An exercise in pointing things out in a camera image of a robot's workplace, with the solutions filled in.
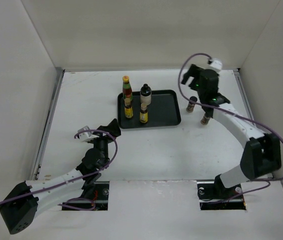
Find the small brown spice jar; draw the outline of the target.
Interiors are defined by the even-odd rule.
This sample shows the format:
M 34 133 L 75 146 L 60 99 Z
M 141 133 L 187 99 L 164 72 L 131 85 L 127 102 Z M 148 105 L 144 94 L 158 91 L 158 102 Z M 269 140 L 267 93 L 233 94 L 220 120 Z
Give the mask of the small brown spice jar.
M 198 101 L 198 98 L 196 96 L 191 96 L 190 101 L 188 102 L 188 105 L 186 107 L 186 111 L 188 113 L 192 113 L 194 111 L 194 108 L 195 108 L 195 105 L 196 105 L 196 102 Z

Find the white jar black knob lid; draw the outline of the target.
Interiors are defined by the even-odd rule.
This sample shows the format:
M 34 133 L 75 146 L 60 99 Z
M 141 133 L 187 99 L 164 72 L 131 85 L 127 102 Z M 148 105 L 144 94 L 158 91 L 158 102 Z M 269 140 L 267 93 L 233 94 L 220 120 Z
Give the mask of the white jar black knob lid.
M 140 102 L 148 106 L 151 104 L 151 100 L 152 100 L 152 90 L 150 86 L 147 83 L 145 83 L 140 89 Z

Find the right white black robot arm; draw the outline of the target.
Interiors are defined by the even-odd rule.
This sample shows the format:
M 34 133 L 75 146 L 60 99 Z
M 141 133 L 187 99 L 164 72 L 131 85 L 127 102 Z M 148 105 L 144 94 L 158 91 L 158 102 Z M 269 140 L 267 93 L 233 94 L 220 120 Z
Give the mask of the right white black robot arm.
M 212 193 L 225 198 L 239 184 L 279 170 L 282 166 L 280 139 L 273 133 L 256 128 L 235 110 L 230 100 L 219 92 L 219 74 L 192 64 L 183 75 L 181 84 L 197 92 L 204 115 L 201 123 L 210 119 L 222 124 L 241 144 L 242 157 L 237 166 L 215 177 Z

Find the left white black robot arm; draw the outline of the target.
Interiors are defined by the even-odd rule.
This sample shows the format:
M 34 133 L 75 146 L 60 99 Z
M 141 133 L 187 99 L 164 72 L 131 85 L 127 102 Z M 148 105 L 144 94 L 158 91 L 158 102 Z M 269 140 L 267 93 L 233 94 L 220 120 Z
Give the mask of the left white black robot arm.
M 113 161 L 108 145 L 115 143 L 120 135 L 117 119 L 97 129 L 83 127 L 74 138 L 92 144 L 92 148 L 87 150 L 77 167 L 50 180 L 17 184 L 0 202 L 0 215 L 10 235 L 25 230 L 38 215 L 52 207 L 60 205 L 72 209 L 70 202 L 91 198 L 101 171 Z

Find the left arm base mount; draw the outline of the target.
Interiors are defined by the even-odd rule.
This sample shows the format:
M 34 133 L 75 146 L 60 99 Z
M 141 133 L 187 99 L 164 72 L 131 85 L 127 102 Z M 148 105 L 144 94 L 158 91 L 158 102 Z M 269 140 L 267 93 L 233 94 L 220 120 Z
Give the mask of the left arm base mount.
M 110 182 L 97 181 L 82 195 L 60 204 L 63 211 L 107 211 L 109 205 Z

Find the tall red chili sauce bottle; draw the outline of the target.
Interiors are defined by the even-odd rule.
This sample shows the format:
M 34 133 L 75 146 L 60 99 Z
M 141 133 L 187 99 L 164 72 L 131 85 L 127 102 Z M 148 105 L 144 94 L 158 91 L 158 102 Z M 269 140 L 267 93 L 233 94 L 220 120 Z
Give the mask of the tall red chili sauce bottle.
M 130 99 L 131 102 L 133 101 L 130 78 L 127 75 L 122 77 L 122 94 L 124 99 Z

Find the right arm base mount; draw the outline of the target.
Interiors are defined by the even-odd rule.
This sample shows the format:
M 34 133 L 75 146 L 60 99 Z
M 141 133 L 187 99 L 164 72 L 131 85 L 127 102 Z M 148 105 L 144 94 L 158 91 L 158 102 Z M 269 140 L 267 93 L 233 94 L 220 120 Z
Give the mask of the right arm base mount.
M 240 184 L 218 192 L 212 181 L 197 182 L 197 196 L 202 211 L 246 210 L 246 204 Z

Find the small yellow label sauce bottle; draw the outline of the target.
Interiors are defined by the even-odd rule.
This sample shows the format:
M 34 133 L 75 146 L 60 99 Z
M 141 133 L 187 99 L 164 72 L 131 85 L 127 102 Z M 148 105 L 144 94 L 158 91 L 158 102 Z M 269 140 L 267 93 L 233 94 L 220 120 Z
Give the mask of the small yellow label sauce bottle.
M 140 105 L 139 120 L 143 124 L 148 122 L 148 108 L 147 104 L 144 102 Z

